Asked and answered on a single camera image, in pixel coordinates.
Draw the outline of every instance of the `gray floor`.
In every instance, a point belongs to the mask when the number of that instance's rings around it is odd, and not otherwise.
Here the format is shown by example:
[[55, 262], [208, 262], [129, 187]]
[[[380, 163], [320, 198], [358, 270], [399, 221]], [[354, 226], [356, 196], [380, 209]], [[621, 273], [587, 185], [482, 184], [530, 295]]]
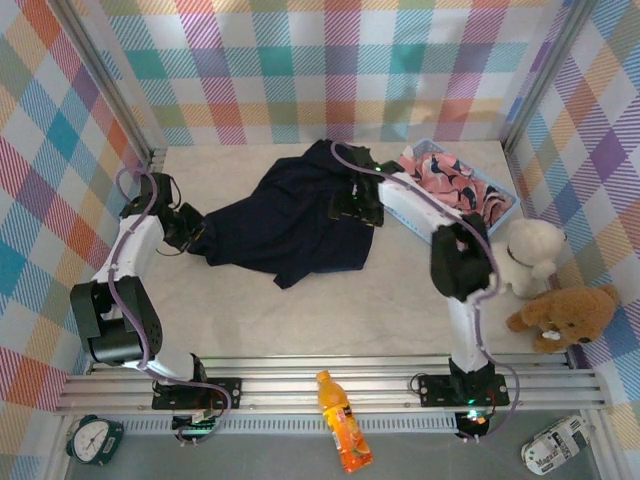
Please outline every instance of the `gray floor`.
[[[374, 464], [354, 474], [363, 480], [528, 480], [520, 448], [567, 412], [520, 412], [481, 445], [453, 435], [368, 435]], [[173, 437], [130, 436], [106, 467], [74, 464], [67, 480], [326, 480], [346, 478], [331, 437], [220, 435], [203, 446], [180, 448]], [[599, 480], [590, 450], [581, 452], [548, 480]]]

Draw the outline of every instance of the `plastic bottle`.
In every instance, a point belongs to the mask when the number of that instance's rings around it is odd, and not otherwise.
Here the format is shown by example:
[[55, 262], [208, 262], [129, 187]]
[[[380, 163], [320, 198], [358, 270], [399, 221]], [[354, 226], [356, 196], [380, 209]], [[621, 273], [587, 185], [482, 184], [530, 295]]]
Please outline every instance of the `plastic bottle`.
[[345, 472], [352, 473], [371, 464], [373, 455], [358, 428], [347, 394], [326, 370], [318, 373], [316, 379], [318, 405], [329, 424]]

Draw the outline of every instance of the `colorful plaid wall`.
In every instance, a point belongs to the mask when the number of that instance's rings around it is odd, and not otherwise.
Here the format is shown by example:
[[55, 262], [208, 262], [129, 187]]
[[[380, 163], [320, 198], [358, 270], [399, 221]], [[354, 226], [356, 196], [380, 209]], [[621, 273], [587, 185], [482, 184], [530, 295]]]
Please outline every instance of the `colorful plaid wall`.
[[31, 480], [82, 366], [69, 291], [106, 258], [114, 175], [138, 158], [45, 0], [0, 12], [0, 480]]
[[640, 1], [601, 0], [513, 159], [529, 215], [564, 227], [560, 286], [613, 283], [622, 307], [588, 361], [640, 478]]
[[100, 0], [171, 145], [497, 139], [571, 3]]

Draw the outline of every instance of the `blue plastic basket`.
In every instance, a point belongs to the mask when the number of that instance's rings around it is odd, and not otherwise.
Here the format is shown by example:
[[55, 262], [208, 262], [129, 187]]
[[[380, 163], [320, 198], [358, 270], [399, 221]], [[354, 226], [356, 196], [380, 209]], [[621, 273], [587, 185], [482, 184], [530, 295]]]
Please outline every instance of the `blue plastic basket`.
[[[432, 142], [431, 140], [428, 140], [428, 139], [420, 140], [418, 143], [416, 143], [413, 146], [413, 153], [414, 153], [414, 155], [416, 157], [420, 157], [426, 152], [447, 153], [447, 151], [444, 148], [442, 148], [440, 145], [438, 145], [437, 143]], [[466, 163], [464, 160], [462, 160], [460, 158], [459, 158], [459, 160], [460, 160], [460, 163], [462, 163], [463, 165], [468, 166], [469, 168], [473, 169], [473, 175], [475, 177], [487, 182], [489, 185], [491, 185], [496, 190], [498, 190], [501, 194], [503, 194], [506, 197], [509, 197], [511, 199], [512, 203], [513, 203], [511, 208], [509, 210], [507, 210], [505, 212], [505, 214], [502, 215], [502, 217], [500, 217], [500, 219], [491, 228], [489, 228], [489, 231], [487, 233], [488, 233], [489, 237], [491, 237], [491, 234], [493, 232], [495, 232], [498, 229], [498, 227], [500, 227], [500, 225], [502, 225], [507, 220], [507, 218], [509, 218], [509, 216], [511, 216], [511, 214], [514, 211], [516, 211], [517, 209], [520, 208], [520, 199], [514, 193], [510, 192], [509, 190], [507, 190], [505, 187], [500, 185], [498, 182], [496, 182], [491, 177], [489, 177], [489, 176], [485, 175], [484, 173], [482, 173], [477, 168], [473, 167], [472, 165], [469, 165], [468, 163]], [[404, 223], [412, 231], [414, 231], [420, 238], [425, 240], [427, 243], [431, 243], [431, 238], [425, 238], [418, 231], [418, 229], [416, 227], [411, 225], [411, 222], [409, 222], [406, 218], [404, 218], [398, 212], [396, 212], [392, 208], [387, 208], [387, 211], [389, 213], [391, 213], [394, 217], [396, 217], [398, 220], [400, 220], [402, 223]]]

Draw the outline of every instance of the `alarm clock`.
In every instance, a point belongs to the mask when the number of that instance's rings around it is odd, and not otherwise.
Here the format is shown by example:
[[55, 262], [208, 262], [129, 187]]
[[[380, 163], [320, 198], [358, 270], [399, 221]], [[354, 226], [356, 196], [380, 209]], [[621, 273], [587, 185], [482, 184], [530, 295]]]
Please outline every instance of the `alarm clock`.
[[67, 455], [87, 465], [106, 465], [120, 445], [121, 423], [87, 415], [67, 442]]

